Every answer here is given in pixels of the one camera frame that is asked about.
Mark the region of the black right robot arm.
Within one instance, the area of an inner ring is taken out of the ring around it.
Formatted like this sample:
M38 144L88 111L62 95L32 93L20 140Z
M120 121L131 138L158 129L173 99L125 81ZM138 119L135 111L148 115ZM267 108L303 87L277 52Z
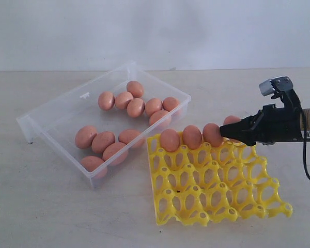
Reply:
M220 134L248 146L302 142L304 137L310 142L310 108L301 113L297 108L290 110L277 108L275 104L265 105L256 115L221 126Z

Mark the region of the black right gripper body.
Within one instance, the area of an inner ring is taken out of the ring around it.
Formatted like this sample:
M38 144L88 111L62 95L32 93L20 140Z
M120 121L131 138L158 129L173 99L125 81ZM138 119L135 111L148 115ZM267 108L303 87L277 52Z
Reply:
M252 126L256 142L272 145L278 142L302 142L300 111L277 108L275 104L262 107Z

